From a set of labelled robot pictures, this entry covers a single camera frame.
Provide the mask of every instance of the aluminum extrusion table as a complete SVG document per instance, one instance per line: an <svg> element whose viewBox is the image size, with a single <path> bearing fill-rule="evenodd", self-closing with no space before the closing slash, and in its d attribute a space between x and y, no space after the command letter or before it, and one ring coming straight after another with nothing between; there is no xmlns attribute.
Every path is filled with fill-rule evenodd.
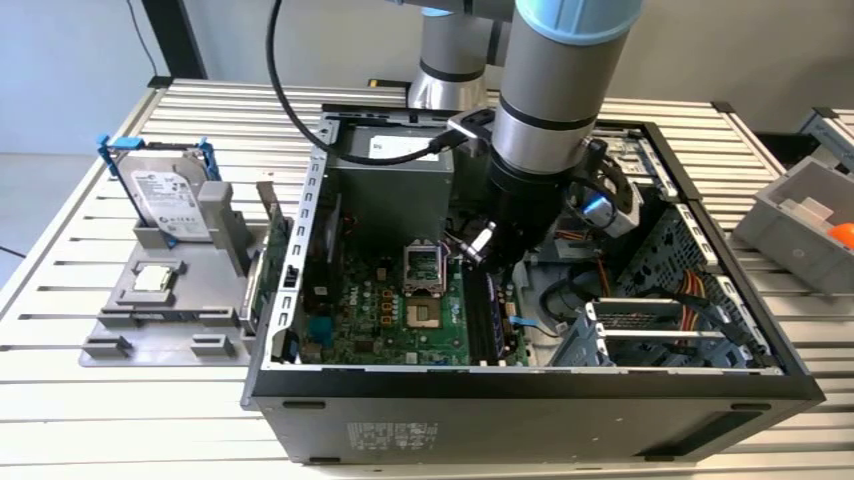
<svg viewBox="0 0 854 480"><path fill-rule="evenodd" d="M402 89L287 92L310 125L322 103L405 105ZM730 231L753 193L784 171L738 116L709 103L626 99L609 99L601 116L658 123ZM265 215L253 183L273 180L286 214L294 213L310 144L270 87L176 80L146 92L116 133L164 142L207 135L223 178L235 182L235 209ZM287 461L262 416L241 409L245 368L78 365L134 247L132 225L131 204L96 160L0 293L3 478L854 477L854 297L817 295L738 243L741 262L828 395L812 411L700 464L656 471L571 464L309 468Z"/></svg>

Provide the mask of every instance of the gray floor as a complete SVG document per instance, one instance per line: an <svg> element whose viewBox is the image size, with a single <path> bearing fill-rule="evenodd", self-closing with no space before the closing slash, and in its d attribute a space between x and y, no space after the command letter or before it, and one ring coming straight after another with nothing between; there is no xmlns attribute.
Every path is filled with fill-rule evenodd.
<svg viewBox="0 0 854 480"><path fill-rule="evenodd" d="M0 153L0 246L27 254L94 160L95 154ZM20 262L0 251L0 287Z"/></svg>

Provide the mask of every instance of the motherboard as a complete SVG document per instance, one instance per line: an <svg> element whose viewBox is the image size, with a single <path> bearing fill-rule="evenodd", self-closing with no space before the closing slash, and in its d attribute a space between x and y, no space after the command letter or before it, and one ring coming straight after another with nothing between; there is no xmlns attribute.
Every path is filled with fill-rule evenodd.
<svg viewBox="0 0 854 480"><path fill-rule="evenodd" d="M463 263L442 246L415 245L403 259L361 256L345 246L341 298L329 316L309 319L306 363L469 366ZM495 291L502 326L515 313L515 292ZM527 365L522 330L507 365Z"/></svg>

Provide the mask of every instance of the hard drive label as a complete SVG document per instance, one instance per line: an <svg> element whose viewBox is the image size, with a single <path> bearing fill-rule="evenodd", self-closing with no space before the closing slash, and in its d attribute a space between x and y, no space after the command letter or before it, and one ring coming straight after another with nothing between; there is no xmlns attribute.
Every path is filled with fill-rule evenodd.
<svg viewBox="0 0 854 480"><path fill-rule="evenodd" d="M135 171L132 178L158 228L179 240L210 240L187 179L172 172L148 170Z"/></svg>

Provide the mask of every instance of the white label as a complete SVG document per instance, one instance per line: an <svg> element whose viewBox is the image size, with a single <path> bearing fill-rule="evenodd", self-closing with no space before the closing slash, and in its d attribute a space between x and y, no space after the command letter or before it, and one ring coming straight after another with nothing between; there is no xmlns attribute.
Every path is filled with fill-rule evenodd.
<svg viewBox="0 0 854 480"><path fill-rule="evenodd" d="M371 138L369 157L391 158L407 155L427 148L430 140L430 138L422 137L393 137L390 135L377 135ZM439 157L435 153L431 153L430 155L419 158L418 161L438 162Z"/></svg>
<svg viewBox="0 0 854 480"><path fill-rule="evenodd" d="M438 423L349 423L354 450L433 450Z"/></svg>
<svg viewBox="0 0 854 480"><path fill-rule="evenodd" d="M179 240L210 240L187 179L172 172L146 170L135 171L132 178L158 228Z"/></svg>
<svg viewBox="0 0 854 480"><path fill-rule="evenodd" d="M136 320L164 320L162 313L135 313L132 314Z"/></svg>

